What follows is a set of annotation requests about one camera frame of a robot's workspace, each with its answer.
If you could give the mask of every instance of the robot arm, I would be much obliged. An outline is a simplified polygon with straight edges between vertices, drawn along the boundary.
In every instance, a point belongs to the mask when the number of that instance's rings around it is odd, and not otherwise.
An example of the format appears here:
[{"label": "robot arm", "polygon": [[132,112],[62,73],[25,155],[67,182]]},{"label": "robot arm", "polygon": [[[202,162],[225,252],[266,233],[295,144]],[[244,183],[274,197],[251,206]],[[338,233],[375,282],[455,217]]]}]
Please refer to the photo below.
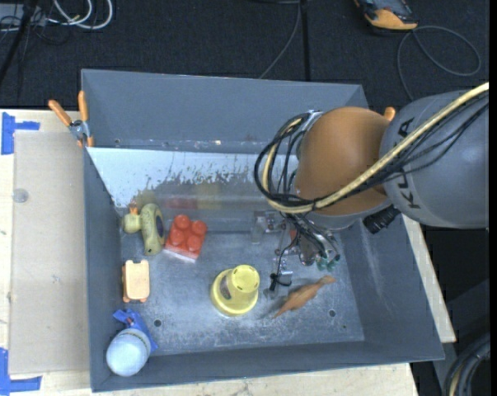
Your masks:
[{"label": "robot arm", "polygon": [[[296,116],[258,158],[256,183],[275,209],[326,229],[386,210],[431,226],[488,227],[488,89],[426,97],[392,121],[359,107],[318,113],[308,128],[312,113]],[[297,134],[298,169],[275,189],[279,144]]]}]

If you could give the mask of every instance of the orange handle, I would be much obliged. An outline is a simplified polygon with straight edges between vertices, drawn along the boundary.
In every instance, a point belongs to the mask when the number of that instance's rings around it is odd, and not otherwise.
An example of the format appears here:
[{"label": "orange handle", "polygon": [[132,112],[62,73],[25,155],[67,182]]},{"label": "orange handle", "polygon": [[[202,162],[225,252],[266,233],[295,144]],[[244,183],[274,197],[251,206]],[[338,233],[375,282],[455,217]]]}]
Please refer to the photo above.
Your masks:
[{"label": "orange handle", "polygon": [[82,121],[86,122],[89,120],[89,110],[87,109],[87,101],[85,100],[85,92],[80,91],[77,95],[77,105],[80,109],[80,116]]},{"label": "orange handle", "polygon": [[70,116],[65,113],[65,110],[57,101],[49,100],[49,107],[67,127],[72,124],[73,121],[71,120]]}]

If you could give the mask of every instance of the black floor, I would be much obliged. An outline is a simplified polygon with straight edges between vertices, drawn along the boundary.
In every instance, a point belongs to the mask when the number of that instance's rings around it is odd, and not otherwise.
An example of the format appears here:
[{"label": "black floor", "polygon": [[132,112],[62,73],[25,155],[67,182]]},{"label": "black floor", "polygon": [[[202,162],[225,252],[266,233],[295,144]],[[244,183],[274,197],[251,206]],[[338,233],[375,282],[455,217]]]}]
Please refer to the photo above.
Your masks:
[{"label": "black floor", "polygon": [[[86,10],[84,0],[59,1],[71,14]],[[300,1],[112,0],[114,17],[98,31],[29,27],[0,78],[0,107],[46,108],[54,98],[76,110],[83,68],[358,83],[380,113],[489,80],[490,0],[406,0],[418,39],[374,33],[353,0]],[[51,0],[38,5],[58,18]],[[95,7],[106,17],[103,0]],[[0,72],[15,36],[0,31]],[[489,277],[484,229],[423,229],[447,302]],[[438,394],[430,364],[413,366],[421,393]]]}]

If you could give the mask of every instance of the yellow plastic toy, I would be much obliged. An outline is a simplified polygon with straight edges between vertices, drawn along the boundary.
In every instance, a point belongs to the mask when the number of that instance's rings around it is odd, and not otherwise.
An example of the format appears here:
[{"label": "yellow plastic toy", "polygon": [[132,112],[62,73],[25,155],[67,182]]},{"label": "yellow plastic toy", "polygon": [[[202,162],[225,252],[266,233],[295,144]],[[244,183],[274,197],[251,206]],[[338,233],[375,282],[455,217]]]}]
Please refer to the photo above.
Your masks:
[{"label": "yellow plastic toy", "polygon": [[128,260],[122,266],[122,282],[124,284],[123,300],[127,304],[132,300],[145,302],[149,296],[149,262],[133,262]]},{"label": "yellow plastic toy", "polygon": [[257,270],[241,264],[221,272],[213,281],[209,296],[220,312],[235,317],[246,314],[256,306],[259,284]]},{"label": "yellow plastic toy", "polygon": [[136,233],[142,230],[144,253],[158,254],[166,242],[164,219],[158,205],[149,203],[140,210],[136,205],[129,207],[129,213],[122,219],[122,228],[126,233]]}]

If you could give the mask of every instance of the yellow cable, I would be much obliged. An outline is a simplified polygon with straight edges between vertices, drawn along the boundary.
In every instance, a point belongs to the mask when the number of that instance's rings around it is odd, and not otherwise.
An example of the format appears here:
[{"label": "yellow cable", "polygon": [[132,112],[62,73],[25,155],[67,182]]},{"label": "yellow cable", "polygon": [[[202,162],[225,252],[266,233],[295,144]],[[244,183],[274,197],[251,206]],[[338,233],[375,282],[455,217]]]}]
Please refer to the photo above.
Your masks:
[{"label": "yellow cable", "polygon": [[[457,109],[459,106],[465,104],[467,101],[472,98],[478,96],[482,92],[488,91],[489,82],[483,83],[477,88],[474,88],[463,95],[461,95],[456,100],[450,102],[447,106],[443,107],[433,116],[429,117],[422,125],[413,130],[410,134],[408,134],[396,147],[392,148],[391,151],[387,152],[382,158],[380,158],[376,163],[374,163],[368,170],[354,179],[349,185],[344,186],[339,191],[326,196],[325,198],[319,200],[318,202],[298,205],[295,207],[288,207],[286,205],[280,204],[276,201],[270,200],[267,198],[268,203],[274,207],[276,210],[281,211],[283,213],[290,214],[301,214],[307,213],[314,209],[322,209],[328,205],[334,204],[336,201],[340,200],[351,191],[356,189],[358,186],[362,185],[365,181],[367,181],[371,176],[376,174],[379,170],[382,170],[394,157],[396,157],[401,151],[403,151],[406,147],[409,147],[419,136],[425,133],[427,130],[436,125],[439,121],[441,121],[444,117],[449,115],[452,111]],[[262,180],[261,183],[266,191],[268,191],[268,171],[270,169],[270,159],[271,156],[274,155],[277,144],[273,145],[270,149],[269,156],[266,159],[266,163],[264,165]]]}]

